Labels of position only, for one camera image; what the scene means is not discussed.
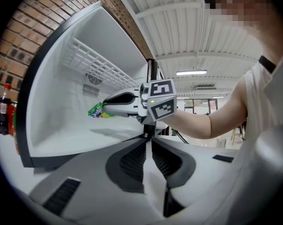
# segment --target white table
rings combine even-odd
[[[26,194],[51,173],[23,167],[21,157],[16,153],[14,138],[10,135],[0,134],[0,165],[8,182]]]

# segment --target open freezer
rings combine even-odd
[[[87,112],[147,77],[147,61],[101,2],[75,14],[45,41],[22,83],[16,134],[23,165],[59,166],[142,135],[135,118],[92,118]]]

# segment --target green snack bag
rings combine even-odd
[[[110,118],[114,115],[110,115],[106,113],[103,109],[103,107],[106,105],[106,103],[98,103],[95,106],[93,106],[87,114],[92,118]]]

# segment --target red bottle cap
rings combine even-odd
[[[7,90],[10,90],[10,89],[11,89],[11,85],[10,85],[9,83],[6,83],[6,84],[4,85],[4,88],[6,88]]]

